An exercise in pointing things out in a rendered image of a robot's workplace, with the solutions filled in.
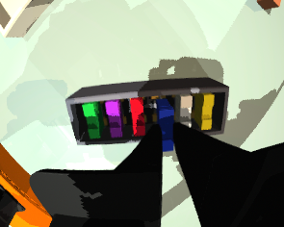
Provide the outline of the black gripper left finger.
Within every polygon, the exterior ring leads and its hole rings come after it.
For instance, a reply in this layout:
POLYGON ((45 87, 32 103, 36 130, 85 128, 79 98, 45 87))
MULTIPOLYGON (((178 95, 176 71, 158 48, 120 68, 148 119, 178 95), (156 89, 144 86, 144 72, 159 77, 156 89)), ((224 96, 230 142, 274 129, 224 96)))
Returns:
POLYGON ((163 160, 162 130, 152 125, 114 170, 44 168, 30 176, 30 188, 52 218, 142 219, 144 227, 161 227, 163 160))

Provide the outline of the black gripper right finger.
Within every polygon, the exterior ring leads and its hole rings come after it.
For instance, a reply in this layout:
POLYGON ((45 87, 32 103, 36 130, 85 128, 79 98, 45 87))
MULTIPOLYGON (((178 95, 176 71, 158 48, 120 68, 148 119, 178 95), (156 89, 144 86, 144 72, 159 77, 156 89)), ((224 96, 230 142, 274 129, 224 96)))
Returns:
POLYGON ((282 141, 249 152, 183 122, 172 141, 200 227, 238 227, 265 180, 284 171, 282 141))

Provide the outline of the red fuse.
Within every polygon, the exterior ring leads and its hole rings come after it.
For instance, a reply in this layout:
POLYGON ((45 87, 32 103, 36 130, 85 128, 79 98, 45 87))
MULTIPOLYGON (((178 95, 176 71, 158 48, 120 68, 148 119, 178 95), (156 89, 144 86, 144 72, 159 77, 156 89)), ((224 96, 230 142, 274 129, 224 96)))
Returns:
POLYGON ((133 120, 134 137, 144 137, 144 114, 142 114, 142 98, 130 98, 131 120, 133 120))

